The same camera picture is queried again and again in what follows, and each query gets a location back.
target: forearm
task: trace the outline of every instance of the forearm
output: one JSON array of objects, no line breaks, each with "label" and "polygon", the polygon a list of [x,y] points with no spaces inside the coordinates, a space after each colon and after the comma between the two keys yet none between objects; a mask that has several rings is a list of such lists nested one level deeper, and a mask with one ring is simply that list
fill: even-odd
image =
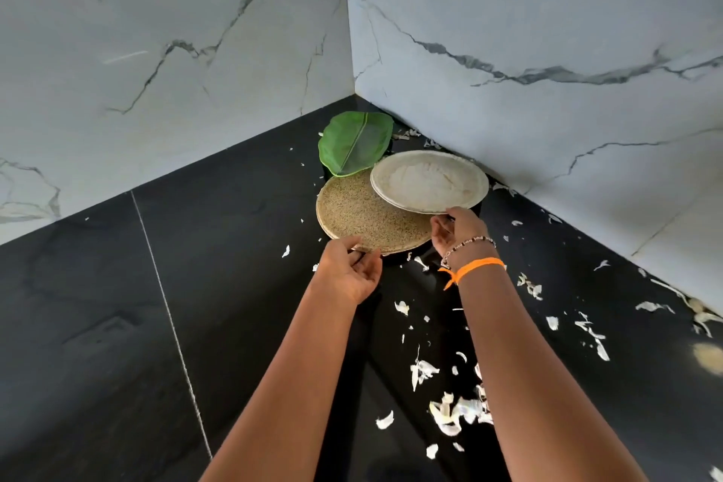
[{"label": "forearm", "polygon": [[353,317],[312,283],[202,482],[313,479]]},{"label": "forearm", "polygon": [[[497,256],[490,246],[473,246],[465,255]],[[459,290],[512,479],[645,480],[547,345],[506,271],[477,268]]]}]

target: round plate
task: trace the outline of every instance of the round plate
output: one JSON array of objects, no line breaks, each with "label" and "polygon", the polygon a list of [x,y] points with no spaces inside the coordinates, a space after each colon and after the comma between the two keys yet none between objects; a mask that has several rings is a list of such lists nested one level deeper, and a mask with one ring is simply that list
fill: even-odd
[{"label": "round plate", "polygon": [[429,216],[406,212],[384,202],[369,182],[370,169],[332,177],[317,197],[321,229],[331,238],[361,235],[355,249],[382,250],[384,255],[421,246],[432,237]]},{"label": "round plate", "polygon": [[418,214],[443,214],[451,206],[471,208],[490,189],[475,164],[439,151],[393,154],[375,165],[371,182],[385,201]]}]

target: white plate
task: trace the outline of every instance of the white plate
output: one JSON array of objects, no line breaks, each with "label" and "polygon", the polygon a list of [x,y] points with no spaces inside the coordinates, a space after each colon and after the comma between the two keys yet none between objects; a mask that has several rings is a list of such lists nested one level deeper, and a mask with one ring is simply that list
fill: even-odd
[{"label": "white plate", "polygon": [[443,214],[451,206],[471,208],[490,189],[475,164],[439,151],[393,154],[375,165],[370,180],[385,201],[419,214]]}]

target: person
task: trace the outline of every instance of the person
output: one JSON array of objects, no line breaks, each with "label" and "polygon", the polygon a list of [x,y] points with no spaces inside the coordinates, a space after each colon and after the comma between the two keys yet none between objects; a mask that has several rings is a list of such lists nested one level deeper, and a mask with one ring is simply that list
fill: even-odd
[{"label": "person", "polygon": [[[448,256],[453,272],[499,258],[472,211],[447,213],[453,220],[432,217],[432,244],[440,256],[457,246]],[[360,240],[327,244],[276,356],[201,482],[313,480],[354,312],[382,274],[379,250],[348,252]],[[646,480],[547,345],[504,267],[477,267],[458,286],[512,480]]]}]

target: silver chain bracelet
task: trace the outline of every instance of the silver chain bracelet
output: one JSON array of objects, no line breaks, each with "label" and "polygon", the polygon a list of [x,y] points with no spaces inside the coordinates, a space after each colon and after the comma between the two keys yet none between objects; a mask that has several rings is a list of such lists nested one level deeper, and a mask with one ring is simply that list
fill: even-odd
[{"label": "silver chain bracelet", "polygon": [[449,251],[447,251],[445,256],[442,258],[442,267],[450,268],[449,264],[447,263],[447,259],[449,259],[450,254],[456,252],[462,246],[466,246],[468,244],[472,244],[473,242],[477,242],[477,240],[486,240],[487,242],[491,243],[495,249],[497,249],[497,244],[495,243],[495,241],[492,238],[490,238],[488,236],[473,236],[472,238],[468,238],[467,240],[464,240],[464,241],[460,242],[459,244],[457,244],[456,246],[453,246],[451,249],[449,249]]}]

